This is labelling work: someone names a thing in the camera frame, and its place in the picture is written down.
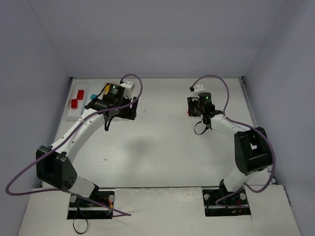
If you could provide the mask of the red long lego brick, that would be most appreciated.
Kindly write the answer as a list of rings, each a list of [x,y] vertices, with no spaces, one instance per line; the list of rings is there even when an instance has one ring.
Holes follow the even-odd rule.
[[[78,90],[76,99],[83,100],[85,91],[83,89]]]

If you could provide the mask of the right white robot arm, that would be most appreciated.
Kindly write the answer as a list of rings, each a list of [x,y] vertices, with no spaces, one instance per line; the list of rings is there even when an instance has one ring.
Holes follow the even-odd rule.
[[[220,182],[219,192],[222,196],[239,190],[255,174],[273,164],[274,155],[263,128],[230,121],[223,111],[215,108],[209,92],[188,97],[187,102],[190,117],[201,118],[200,122],[206,126],[205,130],[218,131],[234,144],[235,166]]]

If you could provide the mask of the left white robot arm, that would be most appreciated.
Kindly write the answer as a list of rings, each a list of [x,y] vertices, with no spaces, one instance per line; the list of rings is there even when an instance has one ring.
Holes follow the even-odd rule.
[[[79,176],[72,163],[86,141],[102,126],[108,130],[114,117],[135,119],[138,102],[131,96],[134,87],[132,82],[107,83],[61,138],[36,151],[37,178],[60,191],[95,199],[99,187]]]

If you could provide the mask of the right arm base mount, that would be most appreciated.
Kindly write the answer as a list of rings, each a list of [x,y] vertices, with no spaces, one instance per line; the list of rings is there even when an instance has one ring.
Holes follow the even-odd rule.
[[[226,195],[227,194],[223,194],[221,196],[218,189],[202,189],[204,212],[206,217],[251,215],[248,198],[244,188],[232,196],[226,197],[216,203],[217,200]]]

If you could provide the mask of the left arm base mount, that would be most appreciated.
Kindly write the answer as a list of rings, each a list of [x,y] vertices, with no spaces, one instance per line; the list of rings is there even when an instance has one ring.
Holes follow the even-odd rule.
[[[115,191],[101,189],[98,192],[99,198],[95,201],[102,203],[108,207],[113,207],[115,201]],[[91,203],[70,195],[67,219],[112,219],[113,211],[106,207]]]

